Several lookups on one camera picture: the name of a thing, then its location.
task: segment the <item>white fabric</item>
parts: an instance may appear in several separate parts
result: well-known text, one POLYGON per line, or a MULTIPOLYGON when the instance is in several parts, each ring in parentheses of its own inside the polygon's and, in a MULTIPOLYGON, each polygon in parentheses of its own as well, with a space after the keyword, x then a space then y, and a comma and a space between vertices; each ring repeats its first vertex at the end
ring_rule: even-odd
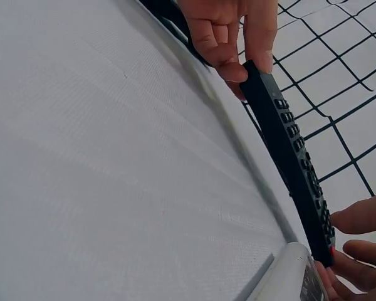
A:
POLYGON ((132 1, 0 0, 0 301, 233 300, 285 245, 194 62, 132 1))

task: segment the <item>black wire grid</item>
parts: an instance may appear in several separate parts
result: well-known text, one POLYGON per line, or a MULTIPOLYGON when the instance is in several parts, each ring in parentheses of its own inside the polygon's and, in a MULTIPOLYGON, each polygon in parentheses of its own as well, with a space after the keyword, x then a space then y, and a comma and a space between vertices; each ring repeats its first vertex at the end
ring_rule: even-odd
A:
MULTIPOLYGON (((333 129, 334 133, 337 135, 339 141, 341 142, 343 148, 345 149, 345 152, 347 153, 347 155, 349 157, 349 161, 346 164, 344 164, 344 165, 336 168, 334 171, 332 171, 329 174, 321 177, 319 179, 319 181, 320 182, 326 181, 327 179, 331 178, 335 174, 338 174, 340 171, 343 171, 344 169, 346 169, 346 168, 348 168, 350 166, 353 166, 357 170, 358 175, 361 178, 361 180, 362 180, 363 184, 365 185, 366 189, 368 190, 369 194, 371 196, 374 196, 374 195, 376 195, 376 191, 373 191, 373 189, 371 188, 371 185, 367 181, 365 175, 363 174, 361 168, 359 167, 358 162, 359 162, 360 159, 364 158, 366 155, 368 155, 373 150, 375 150, 376 149, 376 144, 374 144, 373 146, 369 147, 363 153, 361 153, 361 154, 359 154, 357 156, 354 156, 352 154, 352 152, 350 151, 350 149, 348 148, 347 144, 345 143, 345 141, 343 139, 343 136, 340 133, 339 129, 337 128, 337 123, 339 123, 342 120, 346 119, 351 114, 354 114, 355 112, 359 111, 361 108, 363 108, 367 104, 369 104, 371 102, 376 102, 376 90, 370 88, 367 85, 367 83, 366 83, 366 80, 368 78, 370 78, 372 75, 376 74, 376 69, 374 69, 372 72, 370 72, 366 76, 364 76, 362 78, 359 78, 358 76, 356 76, 355 72, 345 63, 345 61, 342 58, 345 54, 349 53, 350 51, 352 51, 354 48, 356 48, 357 46, 361 45, 362 43, 367 43, 370 40, 375 40, 376 41, 376 31, 374 31, 374 32, 370 31, 362 23, 362 21, 360 21, 359 18, 358 18, 360 16, 360 14, 362 14, 364 11, 366 11, 367 9, 370 9, 374 5, 376 5, 376 0, 372 1, 372 2, 369 2, 369 3, 365 3, 367 1, 363 1, 364 7, 361 7, 355 14, 354 13, 350 13, 350 12, 348 12, 346 10, 345 4, 348 2, 348 0, 344 0, 340 4, 334 4, 334 3, 331 3, 329 0, 326 0, 327 4, 331 4, 332 6, 335 6, 336 8, 338 8, 339 10, 341 10, 343 13, 345 13, 345 15, 347 17, 343 21, 339 22, 338 24, 336 24, 332 28, 324 31, 323 33, 316 33, 316 31, 312 28, 312 26, 307 22, 306 17, 304 17, 304 18, 298 18, 298 17, 296 17, 296 16, 293 15, 292 11, 295 11, 296 6, 301 5, 300 4, 301 2, 302 2, 301 0, 296 0, 295 2, 293 2, 292 4, 290 4, 290 5, 286 6, 286 7, 284 7, 282 4, 279 4, 279 17, 282 18, 284 16, 289 16, 289 18, 292 19, 291 22, 289 22, 288 24, 283 25, 282 27, 289 26, 293 22, 301 22, 303 25, 305 25, 305 27, 307 28, 307 30, 313 35, 313 38, 311 40, 309 40, 307 43, 301 45, 297 49, 293 50, 292 52, 288 53, 287 55, 284 55, 281 58, 277 58, 277 57, 274 56, 274 65, 279 66, 281 68, 281 70, 283 71, 283 73, 286 75, 286 77, 288 77, 290 79, 290 82, 291 82, 287 87, 285 87, 285 88, 282 89, 282 92, 284 94, 284 92, 287 91, 288 89, 290 89, 292 87, 295 87, 301 93, 301 95, 303 96, 303 98, 309 103, 309 105, 310 105, 311 108, 308 109, 306 112, 303 112, 303 113, 297 115, 296 116, 296 120, 301 120, 303 117, 307 116, 309 113, 312 113, 312 112, 316 112, 317 114, 319 114, 320 116, 322 116, 322 117, 324 117, 324 118, 326 118, 328 120, 328 124, 320 127, 319 129, 316 129, 312 133, 306 135, 304 137, 305 140, 308 140, 308 139, 310 139, 310 138, 312 138, 312 137, 314 137, 314 136, 316 136, 316 135, 318 135, 318 134, 326 131, 327 129, 333 129), (365 29, 368 32, 368 35, 364 39, 360 40, 358 43, 353 44, 351 47, 349 47, 344 52, 337 53, 324 40, 324 38, 325 38, 325 36, 328 33, 334 31, 335 29, 338 29, 340 26, 343 26, 343 24, 345 24, 346 22, 349 22, 350 20, 353 20, 356 23, 358 23, 363 29, 365 29), (305 76, 303 78, 300 78, 297 81, 294 80, 294 78, 292 77, 292 75, 287 71, 287 69, 285 67, 286 60, 288 58, 290 58, 291 56, 293 56, 295 53, 297 53, 300 50, 306 48, 308 45, 310 45, 312 42, 315 42, 315 41, 321 42, 322 45, 333 55, 333 59, 330 60, 330 61, 328 61, 327 63, 325 63, 319 69, 317 69, 317 70, 315 70, 315 71, 307 74, 307 76, 305 76), (347 69, 347 71, 349 72, 349 74, 351 74, 351 77, 353 77, 355 79, 355 83, 349 85, 348 87, 343 88, 338 93, 334 94, 333 96, 331 96, 331 97, 329 97, 327 99, 324 99, 319 104, 315 105, 312 102, 312 100, 310 99, 309 95, 307 95, 304 92, 304 90, 301 88, 300 84, 303 81, 305 81, 305 80, 307 80, 307 79, 315 76, 316 74, 318 74, 319 72, 321 72, 322 70, 324 70, 325 68, 327 68, 328 66, 330 66, 331 64, 337 63, 337 62, 340 62, 345 67, 345 69, 347 69), (321 112, 320 107, 322 105, 324 105, 324 104, 326 104, 328 102, 333 102, 334 99, 336 99, 337 97, 339 97, 340 95, 342 95, 343 93, 349 91, 349 89, 352 89, 353 87, 355 87, 357 85, 361 86, 363 89, 365 89, 366 91, 370 92, 372 94, 372 96, 369 99, 367 99, 366 101, 364 101, 363 103, 361 103, 360 105, 358 105, 357 107, 355 107, 352 110, 350 110, 349 112, 347 112, 347 113, 339 116, 338 118, 333 118, 332 116, 326 115, 323 112, 321 112)), ((253 114, 251 113, 251 109, 250 109, 248 103, 244 102, 243 105, 244 105, 244 107, 245 107, 245 109, 246 109, 246 111, 247 111, 247 113, 249 115, 249 118, 251 118, 254 126, 258 130, 260 136, 262 136, 260 128, 259 128, 259 126, 257 125, 256 121, 253 118, 253 114)))

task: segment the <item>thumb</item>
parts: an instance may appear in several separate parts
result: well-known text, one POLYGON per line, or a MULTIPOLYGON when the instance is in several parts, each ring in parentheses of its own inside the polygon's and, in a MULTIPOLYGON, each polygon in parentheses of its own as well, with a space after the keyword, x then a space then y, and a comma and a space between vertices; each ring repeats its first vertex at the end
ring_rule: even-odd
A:
POLYGON ((248 3, 244 21, 245 53, 247 60, 265 73, 273 69, 272 48, 277 34, 277 0, 257 0, 248 3))

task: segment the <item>black remote control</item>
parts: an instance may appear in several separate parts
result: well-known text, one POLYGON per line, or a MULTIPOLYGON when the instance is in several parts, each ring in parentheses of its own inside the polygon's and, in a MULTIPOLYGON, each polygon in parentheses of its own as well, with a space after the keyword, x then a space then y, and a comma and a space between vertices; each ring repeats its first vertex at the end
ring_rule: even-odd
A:
POLYGON ((271 74, 259 72, 253 61, 244 64, 246 82, 240 84, 263 140, 293 198, 312 256, 325 267, 333 265, 335 230, 300 128, 271 74))

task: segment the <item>remote control button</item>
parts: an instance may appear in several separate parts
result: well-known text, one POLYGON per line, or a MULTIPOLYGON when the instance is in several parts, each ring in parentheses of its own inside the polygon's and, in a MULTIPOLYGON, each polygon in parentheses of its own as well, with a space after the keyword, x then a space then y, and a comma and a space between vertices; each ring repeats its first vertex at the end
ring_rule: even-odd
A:
POLYGON ((307 171, 310 171, 311 168, 312 168, 312 164, 310 161, 306 160, 306 159, 302 159, 301 160, 301 165, 302 165, 302 168, 307 170, 307 171))
POLYGON ((288 102, 285 99, 275 99, 274 103, 276 104, 276 107, 280 110, 290 107, 290 105, 288 105, 288 102))
POLYGON ((320 199, 316 199, 315 205, 316 205, 317 210, 319 210, 320 209, 320 199))
POLYGON ((294 141, 294 149, 296 152, 299 152, 305 145, 305 141, 302 137, 294 141))
POLYGON ((308 171, 308 181, 310 183, 311 189, 312 189, 313 193, 315 194, 315 196, 317 198, 320 198, 320 196, 321 196, 321 194, 320 194, 320 186, 319 186, 318 179, 316 178, 316 174, 315 174, 314 168, 311 168, 308 171))
POLYGON ((300 127, 297 124, 293 124, 287 128, 288 135, 293 138, 300 133, 300 127))
POLYGON ((281 119, 285 124, 294 121, 294 115, 291 112, 281 113, 281 119))

